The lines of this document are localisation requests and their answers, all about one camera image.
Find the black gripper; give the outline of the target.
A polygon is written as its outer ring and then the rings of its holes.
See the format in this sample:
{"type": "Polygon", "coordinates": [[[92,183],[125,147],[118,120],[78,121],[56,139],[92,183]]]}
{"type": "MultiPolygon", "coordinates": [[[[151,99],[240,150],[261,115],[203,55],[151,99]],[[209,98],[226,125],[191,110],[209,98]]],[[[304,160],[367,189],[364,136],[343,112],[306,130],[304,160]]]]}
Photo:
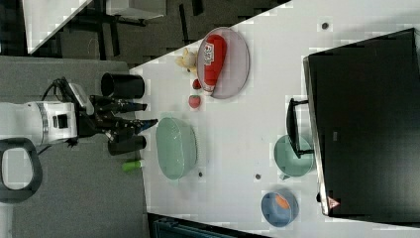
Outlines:
{"type": "Polygon", "coordinates": [[[123,142],[152,128],[158,122],[158,119],[118,119],[111,121],[104,130],[101,130],[94,116],[95,110],[97,112],[126,113],[145,111],[148,105],[107,96],[91,95],[89,97],[83,88],[76,83],[71,83],[69,88],[75,108],[77,135],[79,138],[88,138],[104,133],[111,142],[123,142]]]}

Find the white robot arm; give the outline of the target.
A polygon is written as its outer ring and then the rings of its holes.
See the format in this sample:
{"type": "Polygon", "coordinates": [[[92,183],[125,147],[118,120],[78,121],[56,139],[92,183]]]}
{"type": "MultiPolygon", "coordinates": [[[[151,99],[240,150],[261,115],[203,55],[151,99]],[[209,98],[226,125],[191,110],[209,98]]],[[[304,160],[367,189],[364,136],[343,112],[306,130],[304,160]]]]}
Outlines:
{"type": "Polygon", "coordinates": [[[147,106],[129,99],[88,95],[83,88],[64,78],[53,81],[48,91],[54,101],[41,99],[27,103],[1,104],[1,138],[23,138],[35,146],[67,143],[103,134],[110,143],[136,138],[158,121],[124,119],[121,113],[144,111],[147,106]]]}

